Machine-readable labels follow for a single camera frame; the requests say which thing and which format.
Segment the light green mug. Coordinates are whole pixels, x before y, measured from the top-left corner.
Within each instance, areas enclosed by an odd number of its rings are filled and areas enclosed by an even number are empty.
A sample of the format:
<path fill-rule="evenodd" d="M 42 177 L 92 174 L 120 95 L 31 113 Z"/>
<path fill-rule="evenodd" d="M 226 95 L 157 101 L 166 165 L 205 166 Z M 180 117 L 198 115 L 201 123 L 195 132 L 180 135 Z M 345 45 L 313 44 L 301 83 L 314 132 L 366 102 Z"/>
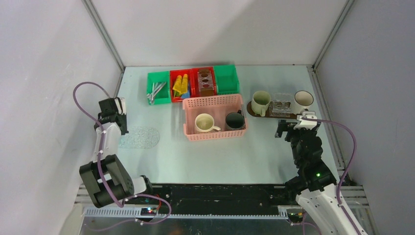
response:
<path fill-rule="evenodd" d="M 253 94 L 251 108 L 253 112 L 261 117 L 266 115 L 271 102 L 271 96 L 266 91 L 257 91 Z"/>

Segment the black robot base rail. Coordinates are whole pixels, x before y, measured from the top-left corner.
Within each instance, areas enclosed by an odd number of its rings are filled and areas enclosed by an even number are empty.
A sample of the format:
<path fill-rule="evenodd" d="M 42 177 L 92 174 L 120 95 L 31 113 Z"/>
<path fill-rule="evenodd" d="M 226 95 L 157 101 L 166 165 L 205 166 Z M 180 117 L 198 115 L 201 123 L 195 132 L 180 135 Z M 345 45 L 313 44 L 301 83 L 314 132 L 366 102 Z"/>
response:
<path fill-rule="evenodd" d="M 172 215 L 278 215 L 298 205 L 282 184 L 153 184 L 153 195 L 171 205 Z"/>

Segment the clear textured toothbrush holder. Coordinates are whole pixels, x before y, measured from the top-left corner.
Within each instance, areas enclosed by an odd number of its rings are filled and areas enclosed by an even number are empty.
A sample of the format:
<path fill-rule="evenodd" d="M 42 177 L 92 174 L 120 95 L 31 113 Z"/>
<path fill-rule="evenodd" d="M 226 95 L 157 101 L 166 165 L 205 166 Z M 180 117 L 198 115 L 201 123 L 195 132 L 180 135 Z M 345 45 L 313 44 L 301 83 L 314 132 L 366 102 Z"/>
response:
<path fill-rule="evenodd" d="M 293 99 L 291 94 L 274 93 L 271 95 L 271 111 L 270 116 L 289 118 L 291 114 L 291 101 Z"/>

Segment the white mug dark rim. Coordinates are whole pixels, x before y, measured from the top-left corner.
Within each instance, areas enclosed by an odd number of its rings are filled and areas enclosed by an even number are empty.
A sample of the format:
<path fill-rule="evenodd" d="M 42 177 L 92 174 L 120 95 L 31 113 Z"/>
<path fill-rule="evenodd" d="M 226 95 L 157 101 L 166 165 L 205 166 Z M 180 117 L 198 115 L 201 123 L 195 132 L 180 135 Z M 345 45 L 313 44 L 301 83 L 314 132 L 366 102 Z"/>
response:
<path fill-rule="evenodd" d="M 308 91 L 297 91 L 294 95 L 294 104 L 292 104 L 293 114 L 300 114 L 303 110 L 308 109 L 314 102 L 313 95 Z"/>

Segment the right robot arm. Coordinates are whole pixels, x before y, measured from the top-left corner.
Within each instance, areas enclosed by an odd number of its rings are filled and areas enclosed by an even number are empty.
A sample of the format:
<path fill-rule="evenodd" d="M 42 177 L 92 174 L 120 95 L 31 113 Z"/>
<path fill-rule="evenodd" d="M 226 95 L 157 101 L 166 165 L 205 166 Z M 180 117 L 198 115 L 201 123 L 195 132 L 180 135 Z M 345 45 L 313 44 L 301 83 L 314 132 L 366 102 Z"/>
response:
<path fill-rule="evenodd" d="M 301 125 L 300 122 L 279 120 L 275 137 L 290 143 L 298 175 L 284 185 L 285 200 L 299 204 L 314 220 L 322 235 L 365 235 L 339 191 L 340 183 L 322 160 L 322 140 L 317 135 L 319 122 Z"/>

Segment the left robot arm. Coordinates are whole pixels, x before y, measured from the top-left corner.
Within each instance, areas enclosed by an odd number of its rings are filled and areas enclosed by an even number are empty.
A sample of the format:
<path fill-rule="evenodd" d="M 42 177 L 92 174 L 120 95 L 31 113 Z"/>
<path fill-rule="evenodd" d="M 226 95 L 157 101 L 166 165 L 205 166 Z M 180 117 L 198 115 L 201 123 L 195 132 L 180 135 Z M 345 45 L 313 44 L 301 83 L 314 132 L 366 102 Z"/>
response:
<path fill-rule="evenodd" d="M 134 195 L 143 204 L 151 203 L 155 191 L 149 179 L 141 175 L 133 180 L 117 156 L 120 138 L 128 133 L 125 99 L 107 98 L 98 104 L 94 160 L 79 168 L 92 203 L 102 208 Z"/>

